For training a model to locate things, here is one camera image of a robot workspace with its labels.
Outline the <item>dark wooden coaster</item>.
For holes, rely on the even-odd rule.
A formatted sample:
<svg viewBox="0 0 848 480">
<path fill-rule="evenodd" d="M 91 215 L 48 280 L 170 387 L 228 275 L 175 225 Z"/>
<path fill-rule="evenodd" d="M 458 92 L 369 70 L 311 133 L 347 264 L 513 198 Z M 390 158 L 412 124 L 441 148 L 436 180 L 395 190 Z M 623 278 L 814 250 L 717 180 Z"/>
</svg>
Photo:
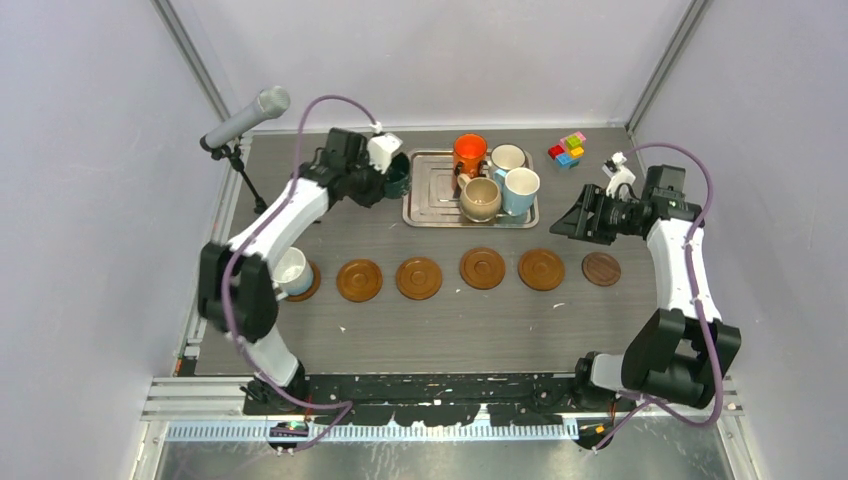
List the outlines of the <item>dark wooden coaster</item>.
<svg viewBox="0 0 848 480">
<path fill-rule="evenodd" d="M 616 284 L 622 275 L 622 269 L 618 260 L 610 254 L 603 252 L 591 252 L 587 254 L 581 263 L 584 277 L 592 284 L 609 287 Z"/>
</svg>

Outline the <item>dark green mug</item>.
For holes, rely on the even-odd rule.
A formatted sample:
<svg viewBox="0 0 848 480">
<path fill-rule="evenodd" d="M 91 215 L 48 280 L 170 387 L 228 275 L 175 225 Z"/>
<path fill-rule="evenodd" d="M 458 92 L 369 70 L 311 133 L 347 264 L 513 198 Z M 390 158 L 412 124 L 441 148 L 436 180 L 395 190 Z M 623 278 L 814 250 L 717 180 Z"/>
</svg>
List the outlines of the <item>dark green mug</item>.
<svg viewBox="0 0 848 480">
<path fill-rule="evenodd" d="M 384 197 L 401 199 L 410 189 L 411 162 L 409 157 L 401 152 L 391 161 L 384 182 Z"/>
</svg>

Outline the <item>orange brown coaster front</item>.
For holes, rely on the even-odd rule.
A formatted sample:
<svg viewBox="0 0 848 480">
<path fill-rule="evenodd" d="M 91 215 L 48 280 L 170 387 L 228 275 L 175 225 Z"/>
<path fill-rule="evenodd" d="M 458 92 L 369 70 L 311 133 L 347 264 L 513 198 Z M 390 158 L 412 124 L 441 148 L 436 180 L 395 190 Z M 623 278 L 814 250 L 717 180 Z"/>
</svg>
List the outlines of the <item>orange brown coaster front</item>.
<svg viewBox="0 0 848 480">
<path fill-rule="evenodd" d="M 518 262 L 518 275 L 530 289 L 550 291 L 565 279 L 566 268 L 561 257 L 554 251 L 537 248 L 526 251 Z"/>
</svg>

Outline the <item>orange brown coaster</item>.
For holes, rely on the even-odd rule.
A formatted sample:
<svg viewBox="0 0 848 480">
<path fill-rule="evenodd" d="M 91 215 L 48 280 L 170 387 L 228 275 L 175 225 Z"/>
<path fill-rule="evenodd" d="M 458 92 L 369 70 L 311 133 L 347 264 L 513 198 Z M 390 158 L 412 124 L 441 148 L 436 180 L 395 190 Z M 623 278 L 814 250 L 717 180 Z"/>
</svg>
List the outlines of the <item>orange brown coaster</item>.
<svg viewBox="0 0 848 480">
<path fill-rule="evenodd" d="M 288 302 L 302 302 L 310 299 L 320 288 L 321 272 L 317 265 L 308 260 L 306 268 L 293 282 L 285 288 Z"/>
<path fill-rule="evenodd" d="M 526 251 L 518 262 L 518 275 L 530 289 L 550 291 L 565 279 L 566 268 L 561 257 L 554 251 L 537 248 Z"/>
</svg>

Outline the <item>metal tray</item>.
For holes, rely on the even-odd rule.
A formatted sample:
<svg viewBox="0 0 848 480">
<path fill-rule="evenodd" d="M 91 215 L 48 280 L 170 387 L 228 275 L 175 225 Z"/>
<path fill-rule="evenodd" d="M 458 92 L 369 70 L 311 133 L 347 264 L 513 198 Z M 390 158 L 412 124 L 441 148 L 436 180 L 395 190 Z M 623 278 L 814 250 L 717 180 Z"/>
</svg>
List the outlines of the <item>metal tray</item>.
<svg viewBox="0 0 848 480">
<path fill-rule="evenodd" d="M 499 228 L 529 229 L 539 222 L 537 199 L 523 216 L 510 216 L 500 210 L 488 222 L 473 222 L 460 209 L 460 192 L 453 187 L 450 149 L 412 150 L 410 160 L 410 188 L 403 197 L 402 216 L 412 227 L 432 228 Z"/>
</svg>

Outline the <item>white blue mug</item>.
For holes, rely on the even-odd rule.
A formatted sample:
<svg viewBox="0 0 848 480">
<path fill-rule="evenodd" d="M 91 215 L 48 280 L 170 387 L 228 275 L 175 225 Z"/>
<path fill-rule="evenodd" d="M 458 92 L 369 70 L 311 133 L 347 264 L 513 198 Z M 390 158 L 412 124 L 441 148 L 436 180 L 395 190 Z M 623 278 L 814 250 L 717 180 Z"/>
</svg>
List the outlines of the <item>white blue mug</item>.
<svg viewBox="0 0 848 480">
<path fill-rule="evenodd" d="M 285 288 L 290 282 L 293 282 L 299 277 L 306 268 L 307 261 L 308 259 L 302 250 L 296 247 L 289 247 L 282 258 L 272 268 L 271 280 L 278 300 L 285 299 Z"/>
</svg>

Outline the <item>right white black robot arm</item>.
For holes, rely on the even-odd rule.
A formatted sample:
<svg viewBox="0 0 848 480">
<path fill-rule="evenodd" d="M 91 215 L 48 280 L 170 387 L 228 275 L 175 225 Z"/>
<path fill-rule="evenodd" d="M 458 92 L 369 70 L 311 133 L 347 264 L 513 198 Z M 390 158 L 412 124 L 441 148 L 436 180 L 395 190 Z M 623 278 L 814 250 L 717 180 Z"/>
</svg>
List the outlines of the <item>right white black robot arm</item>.
<svg viewBox="0 0 848 480">
<path fill-rule="evenodd" d="M 712 401 L 741 347 L 741 332 L 722 321 L 703 261 L 702 208 L 686 200 L 685 171 L 649 168 L 641 195 L 586 184 L 550 233 L 600 245 L 620 235 L 645 240 L 651 253 L 657 308 L 622 355 L 589 352 L 576 364 L 571 397 L 596 410 L 626 390 L 702 409 Z"/>
</svg>

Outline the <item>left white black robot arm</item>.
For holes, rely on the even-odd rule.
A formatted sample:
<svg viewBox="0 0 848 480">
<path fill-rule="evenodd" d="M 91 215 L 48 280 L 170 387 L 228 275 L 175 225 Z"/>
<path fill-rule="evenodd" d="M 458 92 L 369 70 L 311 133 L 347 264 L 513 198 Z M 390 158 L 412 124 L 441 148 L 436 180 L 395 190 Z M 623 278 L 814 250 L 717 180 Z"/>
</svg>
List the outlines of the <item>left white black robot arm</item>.
<svg viewBox="0 0 848 480">
<path fill-rule="evenodd" d="M 284 414 L 306 406 L 302 362 L 276 326 L 279 302 L 290 290 L 273 268 L 297 238 L 345 198 L 369 208 L 385 196 L 392 163 L 405 155 L 391 133 L 371 137 L 333 128 L 312 160 L 296 161 L 269 209 L 228 242 L 208 242 L 200 253 L 197 311 L 245 355 L 262 396 Z"/>
</svg>

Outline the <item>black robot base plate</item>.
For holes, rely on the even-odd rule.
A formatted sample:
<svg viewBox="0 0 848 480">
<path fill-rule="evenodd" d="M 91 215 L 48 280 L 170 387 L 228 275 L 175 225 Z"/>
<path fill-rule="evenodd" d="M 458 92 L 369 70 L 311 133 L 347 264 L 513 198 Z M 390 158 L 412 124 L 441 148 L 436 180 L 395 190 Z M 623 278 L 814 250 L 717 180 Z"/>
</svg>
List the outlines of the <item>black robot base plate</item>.
<svg viewBox="0 0 848 480">
<path fill-rule="evenodd" d="M 253 379 L 242 386 L 246 415 L 302 415 L 327 426 L 337 405 L 352 409 L 342 425 L 402 427 L 466 426 L 481 413 L 506 426 L 552 426 L 567 413 L 593 413 L 608 420 L 631 411 L 632 400 L 592 393 L 571 373 L 310 375 L 295 389 L 309 407 L 292 404 Z"/>
</svg>

